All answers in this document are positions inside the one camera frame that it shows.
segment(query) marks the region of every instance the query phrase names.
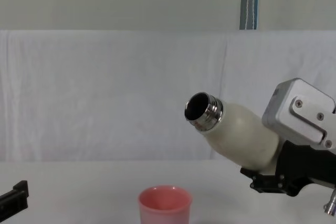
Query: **plastic cup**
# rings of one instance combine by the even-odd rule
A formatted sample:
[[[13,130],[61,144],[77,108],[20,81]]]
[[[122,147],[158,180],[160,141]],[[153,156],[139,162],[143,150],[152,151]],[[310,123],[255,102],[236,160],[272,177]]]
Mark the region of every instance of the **plastic cup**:
[[[141,224],[188,224],[192,196],[177,186],[154,186],[139,195]]]

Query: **black clamp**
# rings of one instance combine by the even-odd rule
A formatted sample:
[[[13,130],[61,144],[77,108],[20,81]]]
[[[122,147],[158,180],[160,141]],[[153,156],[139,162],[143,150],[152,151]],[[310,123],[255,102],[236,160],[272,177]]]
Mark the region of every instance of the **black clamp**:
[[[13,190],[0,196],[0,222],[28,208],[28,182],[22,180]]]
[[[245,168],[240,172],[253,180],[250,187],[259,193],[294,197],[308,184],[335,188],[336,155],[286,141],[277,160],[275,175],[262,175]]]

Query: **white cloth backdrop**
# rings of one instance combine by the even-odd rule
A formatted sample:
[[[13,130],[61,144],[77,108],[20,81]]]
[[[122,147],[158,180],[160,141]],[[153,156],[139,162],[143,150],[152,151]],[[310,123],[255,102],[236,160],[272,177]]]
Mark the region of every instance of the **white cloth backdrop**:
[[[198,91],[258,115],[302,77],[336,98],[336,32],[2,31],[0,160],[208,159]]]

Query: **metal bolt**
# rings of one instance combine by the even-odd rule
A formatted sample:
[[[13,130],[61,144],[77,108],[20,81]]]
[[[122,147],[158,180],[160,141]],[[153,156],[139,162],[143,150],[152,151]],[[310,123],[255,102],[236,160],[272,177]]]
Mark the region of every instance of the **metal bolt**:
[[[324,119],[323,113],[318,113],[316,118],[317,118],[317,120],[322,121]]]
[[[329,202],[325,204],[323,208],[326,214],[335,216],[336,214],[336,190],[332,192]]]
[[[332,146],[332,142],[330,140],[326,140],[324,146],[329,149]]]
[[[295,106],[298,107],[298,108],[301,108],[303,105],[303,102],[301,100],[296,100],[295,101]]]

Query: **cup rim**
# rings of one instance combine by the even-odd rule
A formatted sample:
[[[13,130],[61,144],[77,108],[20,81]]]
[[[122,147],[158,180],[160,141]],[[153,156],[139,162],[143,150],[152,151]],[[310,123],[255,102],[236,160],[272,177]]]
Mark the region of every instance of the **cup rim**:
[[[178,208],[175,208],[175,209],[170,209],[170,210],[158,210],[158,209],[154,209],[154,208],[150,208],[150,207],[147,207],[145,206],[141,201],[140,201],[140,197],[146,193],[147,191],[151,191],[153,190],[154,188],[172,188],[172,187],[175,187],[176,189],[178,189],[179,191],[182,191],[187,197],[188,197],[188,203],[185,204],[184,206],[182,207],[178,207]],[[149,212],[154,212],[154,213],[157,213],[157,214],[174,214],[174,213],[177,213],[177,212],[180,212],[180,211],[183,211],[187,208],[190,207],[191,203],[193,202],[193,196],[185,189],[183,189],[182,187],[179,187],[179,186],[172,186],[172,185],[159,185],[159,186],[152,186],[152,187],[149,187],[147,189],[145,189],[144,191],[142,191],[139,196],[138,196],[138,203],[140,205],[140,207],[146,211],[149,211]]]

